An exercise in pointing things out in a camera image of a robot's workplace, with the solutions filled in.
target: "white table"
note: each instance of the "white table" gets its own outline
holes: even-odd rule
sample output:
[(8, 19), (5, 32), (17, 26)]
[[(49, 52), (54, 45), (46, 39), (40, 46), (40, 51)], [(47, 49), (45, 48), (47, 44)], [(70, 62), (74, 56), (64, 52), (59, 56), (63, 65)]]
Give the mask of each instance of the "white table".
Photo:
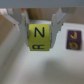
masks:
[[(31, 21), (50, 24), (50, 21)], [(67, 30), (82, 31), (82, 49), (67, 50)], [(84, 25), (65, 23), (49, 52), (30, 51), (21, 38), (7, 63), (11, 63), (2, 84), (84, 84)]]

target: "purple block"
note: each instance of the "purple block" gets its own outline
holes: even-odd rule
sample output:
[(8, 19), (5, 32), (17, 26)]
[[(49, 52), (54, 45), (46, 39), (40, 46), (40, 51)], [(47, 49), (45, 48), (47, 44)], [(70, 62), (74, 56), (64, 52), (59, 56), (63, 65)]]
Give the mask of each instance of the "purple block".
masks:
[(81, 38), (81, 31), (68, 30), (66, 49), (80, 50)]

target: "yellow block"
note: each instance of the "yellow block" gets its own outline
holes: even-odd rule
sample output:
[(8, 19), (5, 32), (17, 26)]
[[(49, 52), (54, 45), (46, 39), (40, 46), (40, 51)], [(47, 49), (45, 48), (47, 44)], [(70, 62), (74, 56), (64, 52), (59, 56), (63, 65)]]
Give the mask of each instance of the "yellow block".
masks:
[(28, 44), (30, 51), (49, 51), (49, 24), (30, 24)]

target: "block face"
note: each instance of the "block face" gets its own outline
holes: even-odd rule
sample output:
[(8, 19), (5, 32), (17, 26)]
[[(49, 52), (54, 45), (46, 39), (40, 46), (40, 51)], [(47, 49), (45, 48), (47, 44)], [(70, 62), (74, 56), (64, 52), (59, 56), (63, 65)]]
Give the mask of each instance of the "block face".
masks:
[(81, 49), (81, 31), (69, 30), (67, 34), (66, 49), (80, 50)]
[(28, 44), (30, 51), (49, 51), (49, 24), (30, 24)]

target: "cube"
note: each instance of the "cube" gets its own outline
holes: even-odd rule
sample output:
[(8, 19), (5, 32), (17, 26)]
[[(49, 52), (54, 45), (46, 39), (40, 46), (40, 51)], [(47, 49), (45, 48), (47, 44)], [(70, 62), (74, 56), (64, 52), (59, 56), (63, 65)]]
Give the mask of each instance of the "cube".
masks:
[(28, 44), (30, 51), (49, 51), (50, 49), (49, 24), (30, 24)]
[(81, 38), (81, 31), (68, 30), (66, 49), (80, 50)]

